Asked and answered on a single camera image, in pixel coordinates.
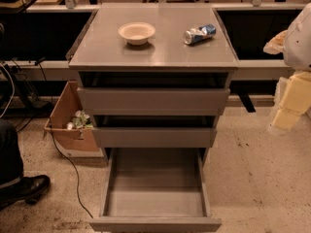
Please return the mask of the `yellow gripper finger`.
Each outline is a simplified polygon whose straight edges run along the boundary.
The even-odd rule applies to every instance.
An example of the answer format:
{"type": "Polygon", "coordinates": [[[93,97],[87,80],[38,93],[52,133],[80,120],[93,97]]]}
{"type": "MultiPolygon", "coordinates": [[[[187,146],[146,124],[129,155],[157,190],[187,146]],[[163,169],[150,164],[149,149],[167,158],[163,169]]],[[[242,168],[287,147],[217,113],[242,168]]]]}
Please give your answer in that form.
{"type": "Polygon", "coordinates": [[[286,87],[271,127],[276,130],[291,130],[310,107],[311,73],[296,71],[286,80],[286,87]]]}

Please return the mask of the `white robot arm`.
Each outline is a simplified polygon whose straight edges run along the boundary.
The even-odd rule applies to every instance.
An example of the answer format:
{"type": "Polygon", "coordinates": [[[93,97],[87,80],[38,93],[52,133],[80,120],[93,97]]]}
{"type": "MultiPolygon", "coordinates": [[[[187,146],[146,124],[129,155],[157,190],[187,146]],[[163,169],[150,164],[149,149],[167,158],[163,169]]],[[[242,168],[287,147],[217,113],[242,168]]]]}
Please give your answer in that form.
{"type": "Polygon", "coordinates": [[[308,3],[287,30],[273,37],[263,47],[269,54],[282,53],[286,65],[294,69],[288,79],[280,79],[277,89],[277,111],[269,131],[290,131],[300,117],[311,108],[311,3],[308,3]]]}

